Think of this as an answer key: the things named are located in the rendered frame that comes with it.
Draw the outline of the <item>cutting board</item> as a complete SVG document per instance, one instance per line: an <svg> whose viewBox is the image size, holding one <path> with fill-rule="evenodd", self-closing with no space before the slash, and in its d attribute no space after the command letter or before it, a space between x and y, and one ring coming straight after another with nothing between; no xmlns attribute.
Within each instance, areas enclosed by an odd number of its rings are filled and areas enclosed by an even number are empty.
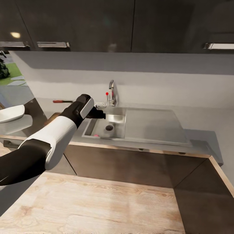
<svg viewBox="0 0 234 234"><path fill-rule="evenodd" d="M61 113L54 113L44 124L43 126L47 126L50 124L55 118L57 118Z"/></svg>

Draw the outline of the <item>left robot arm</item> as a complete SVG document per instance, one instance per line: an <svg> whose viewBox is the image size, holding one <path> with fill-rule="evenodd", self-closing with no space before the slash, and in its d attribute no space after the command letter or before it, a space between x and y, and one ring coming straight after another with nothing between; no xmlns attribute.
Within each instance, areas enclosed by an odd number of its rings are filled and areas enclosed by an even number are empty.
<svg viewBox="0 0 234 234"><path fill-rule="evenodd" d="M44 172L61 160L81 122L106 119L104 102L81 95L43 129L34 133L15 151L0 156L0 217Z"/></svg>

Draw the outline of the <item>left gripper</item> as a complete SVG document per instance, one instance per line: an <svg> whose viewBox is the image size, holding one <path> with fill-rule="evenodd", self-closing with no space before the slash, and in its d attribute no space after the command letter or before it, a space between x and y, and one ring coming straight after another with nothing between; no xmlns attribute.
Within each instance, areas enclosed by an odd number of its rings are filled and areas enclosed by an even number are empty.
<svg viewBox="0 0 234 234"><path fill-rule="evenodd" d="M95 108L96 109L96 108ZM103 113L103 110L95 110L95 113L92 115L87 115L87 119L106 119L106 114Z"/></svg>

